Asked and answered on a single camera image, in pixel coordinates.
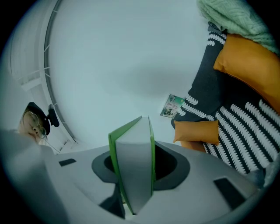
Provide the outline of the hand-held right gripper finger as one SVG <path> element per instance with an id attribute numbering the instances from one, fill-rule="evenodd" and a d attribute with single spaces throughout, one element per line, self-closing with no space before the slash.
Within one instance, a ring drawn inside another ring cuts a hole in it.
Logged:
<path id="1" fill-rule="evenodd" d="M 125 219 L 125 210 L 123 207 L 123 200 L 118 183 L 115 184 L 113 192 L 110 193 L 109 196 L 99 204 L 99 206 L 109 213 L 119 218 Z"/>

